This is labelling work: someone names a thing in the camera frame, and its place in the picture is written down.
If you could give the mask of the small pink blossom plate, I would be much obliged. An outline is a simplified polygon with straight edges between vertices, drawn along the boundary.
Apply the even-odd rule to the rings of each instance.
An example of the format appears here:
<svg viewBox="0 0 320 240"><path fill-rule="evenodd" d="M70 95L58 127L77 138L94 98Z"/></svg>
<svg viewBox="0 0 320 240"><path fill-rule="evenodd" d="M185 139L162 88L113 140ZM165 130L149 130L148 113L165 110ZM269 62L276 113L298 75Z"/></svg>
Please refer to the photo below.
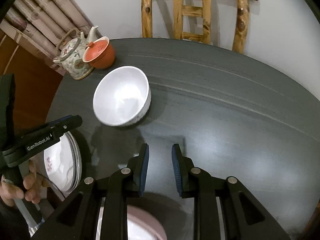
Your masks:
<svg viewBox="0 0 320 240"><path fill-rule="evenodd" d="M45 149L43 159L49 180L61 192L69 191L74 178L73 150L69 134L65 133L59 142Z"/></svg>

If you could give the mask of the white bowl blue print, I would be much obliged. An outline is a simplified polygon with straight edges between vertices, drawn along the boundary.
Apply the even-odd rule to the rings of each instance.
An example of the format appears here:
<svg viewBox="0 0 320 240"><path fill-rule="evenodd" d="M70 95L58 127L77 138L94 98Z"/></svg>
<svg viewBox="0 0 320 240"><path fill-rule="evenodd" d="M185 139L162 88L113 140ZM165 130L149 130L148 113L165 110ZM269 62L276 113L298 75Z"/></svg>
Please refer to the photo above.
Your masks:
<svg viewBox="0 0 320 240"><path fill-rule="evenodd" d="M134 66L109 72L97 85L93 111L97 119L112 127L139 122L151 105L151 89L146 74Z"/></svg>

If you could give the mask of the orange lidded tea cup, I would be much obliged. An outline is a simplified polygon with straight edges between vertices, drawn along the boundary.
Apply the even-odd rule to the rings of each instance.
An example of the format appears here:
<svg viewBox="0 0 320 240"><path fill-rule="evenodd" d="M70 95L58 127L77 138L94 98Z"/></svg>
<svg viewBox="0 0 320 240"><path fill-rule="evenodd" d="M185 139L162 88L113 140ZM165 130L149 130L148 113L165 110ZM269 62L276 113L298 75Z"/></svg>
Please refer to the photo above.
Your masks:
<svg viewBox="0 0 320 240"><path fill-rule="evenodd" d="M116 59L115 50L106 36L89 42L82 56L84 63L95 69L110 68Z"/></svg>

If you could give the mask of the bamboo wooden chair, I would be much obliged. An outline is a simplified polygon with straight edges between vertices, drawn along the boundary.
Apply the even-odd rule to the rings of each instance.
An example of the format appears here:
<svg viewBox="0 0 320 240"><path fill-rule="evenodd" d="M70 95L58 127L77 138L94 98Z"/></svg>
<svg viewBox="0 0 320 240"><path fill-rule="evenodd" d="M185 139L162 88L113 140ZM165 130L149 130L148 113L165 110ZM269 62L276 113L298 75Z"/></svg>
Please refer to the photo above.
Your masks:
<svg viewBox="0 0 320 240"><path fill-rule="evenodd" d="M184 5L183 0L174 3L174 38L210 44L212 0L202 0L201 7ZM244 53L249 25L249 0L237 0L236 25L232 51ZM183 31L183 18L198 17L202 19L202 34ZM152 0L141 0L142 37L152 38Z"/></svg>

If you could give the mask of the beige patterned curtain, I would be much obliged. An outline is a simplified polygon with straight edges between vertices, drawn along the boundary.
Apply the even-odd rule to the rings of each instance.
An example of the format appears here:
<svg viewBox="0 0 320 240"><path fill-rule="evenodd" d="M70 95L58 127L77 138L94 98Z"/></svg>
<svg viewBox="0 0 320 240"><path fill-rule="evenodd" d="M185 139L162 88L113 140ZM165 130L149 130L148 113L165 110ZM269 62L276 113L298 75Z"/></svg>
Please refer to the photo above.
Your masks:
<svg viewBox="0 0 320 240"><path fill-rule="evenodd" d="M68 72L53 62L61 38L72 28L86 38L92 26L72 0L12 0L1 20L1 31L61 75ZM69 35L59 51L74 38Z"/></svg>

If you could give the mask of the dark wooden cabinet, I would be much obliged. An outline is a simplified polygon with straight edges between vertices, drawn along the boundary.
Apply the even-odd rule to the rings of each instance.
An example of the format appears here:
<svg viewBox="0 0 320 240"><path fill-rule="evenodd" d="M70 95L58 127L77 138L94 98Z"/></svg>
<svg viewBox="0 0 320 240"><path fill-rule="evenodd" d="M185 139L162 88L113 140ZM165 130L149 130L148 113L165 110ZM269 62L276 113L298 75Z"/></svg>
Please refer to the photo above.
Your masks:
<svg viewBox="0 0 320 240"><path fill-rule="evenodd" d="M15 133L46 122L62 75L1 31L1 74L14 74Z"/></svg>

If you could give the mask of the large pink bowl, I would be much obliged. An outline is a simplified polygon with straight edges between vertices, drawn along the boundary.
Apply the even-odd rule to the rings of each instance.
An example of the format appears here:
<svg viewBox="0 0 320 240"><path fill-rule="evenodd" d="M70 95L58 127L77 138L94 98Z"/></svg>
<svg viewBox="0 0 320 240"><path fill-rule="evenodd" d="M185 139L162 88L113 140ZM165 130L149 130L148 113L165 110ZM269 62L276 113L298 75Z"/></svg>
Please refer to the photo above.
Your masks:
<svg viewBox="0 0 320 240"><path fill-rule="evenodd" d="M150 213L138 207L127 206L128 239L161 239L167 240L162 224Z"/></svg>

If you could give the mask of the floral ceramic teapot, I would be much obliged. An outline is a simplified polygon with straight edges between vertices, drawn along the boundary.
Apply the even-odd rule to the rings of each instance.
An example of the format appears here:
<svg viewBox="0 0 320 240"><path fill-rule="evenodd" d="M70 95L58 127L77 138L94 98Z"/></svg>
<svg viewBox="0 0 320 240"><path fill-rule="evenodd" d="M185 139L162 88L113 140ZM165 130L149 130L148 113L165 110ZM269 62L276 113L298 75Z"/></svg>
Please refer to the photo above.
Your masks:
<svg viewBox="0 0 320 240"><path fill-rule="evenodd" d="M98 26L94 25L89 30L87 37L85 38L84 32L79 31L77 28L72 28L68 31L60 40L56 47L56 56L53 58L53 62L62 66L70 76L75 80L81 80L91 73L93 67L82 60L82 56L87 48L89 42L94 42L100 35L97 34ZM66 38L75 34L75 38L67 42L61 51L60 46L63 45Z"/></svg>

